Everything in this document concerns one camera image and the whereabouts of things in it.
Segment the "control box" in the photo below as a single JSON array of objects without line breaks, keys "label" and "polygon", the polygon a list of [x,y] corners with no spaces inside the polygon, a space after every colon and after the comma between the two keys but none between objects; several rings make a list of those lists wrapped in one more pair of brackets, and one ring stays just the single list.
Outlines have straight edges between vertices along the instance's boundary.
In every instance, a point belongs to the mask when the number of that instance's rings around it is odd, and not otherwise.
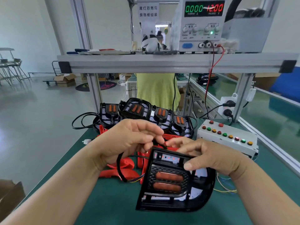
[{"label": "control box", "polygon": [[171,50],[212,51],[221,39],[230,0],[180,0],[172,19]]},{"label": "control box", "polygon": [[212,120],[205,120],[197,131],[197,139],[226,145],[253,159],[258,156],[257,135]]}]

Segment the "metal shelf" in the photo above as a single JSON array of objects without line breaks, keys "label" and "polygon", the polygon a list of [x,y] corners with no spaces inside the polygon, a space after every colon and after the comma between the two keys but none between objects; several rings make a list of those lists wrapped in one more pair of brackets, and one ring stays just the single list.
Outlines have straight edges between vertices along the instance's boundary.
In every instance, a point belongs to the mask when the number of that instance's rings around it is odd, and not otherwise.
[{"label": "metal shelf", "polygon": [[[297,53],[226,54],[214,73],[278,73],[284,60],[297,60]],[[59,55],[73,73],[207,73],[212,54],[177,55]]]}]

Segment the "blue power switch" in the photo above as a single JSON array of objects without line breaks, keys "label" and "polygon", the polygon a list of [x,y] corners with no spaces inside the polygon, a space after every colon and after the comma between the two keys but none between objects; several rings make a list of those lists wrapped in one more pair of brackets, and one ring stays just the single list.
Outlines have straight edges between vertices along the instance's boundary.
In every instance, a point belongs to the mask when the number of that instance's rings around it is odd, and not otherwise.
[{"label": "blue power switch", "polygon": [[193,47],[193,44],[192,43],[184,43],[182,44],[182,48],[183,49],[190,49]]}]

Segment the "green shirt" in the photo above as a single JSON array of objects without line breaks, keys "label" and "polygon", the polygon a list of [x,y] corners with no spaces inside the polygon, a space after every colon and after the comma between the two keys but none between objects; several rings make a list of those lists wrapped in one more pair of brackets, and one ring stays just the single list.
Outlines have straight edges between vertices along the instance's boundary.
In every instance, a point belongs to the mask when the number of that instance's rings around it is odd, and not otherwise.
[{"label": "green shirt", "polygon": [[[174,99],[174,73],[136,73],[137,97],[151,103],[152,105],[171,109]],[[175,78],[176,97],[174,110],[180,101],[180,93]]]}]

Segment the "white sign with chinese text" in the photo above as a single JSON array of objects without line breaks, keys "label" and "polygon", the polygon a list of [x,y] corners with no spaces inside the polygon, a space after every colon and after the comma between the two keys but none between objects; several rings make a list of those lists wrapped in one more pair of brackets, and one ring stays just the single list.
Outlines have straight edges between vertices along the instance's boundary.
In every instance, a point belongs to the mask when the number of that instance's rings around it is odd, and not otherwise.
[{"label": "white sign with chinese text", "polygon": [[138,15],[140,21],[159,21],[159,3],[139,3]]}]

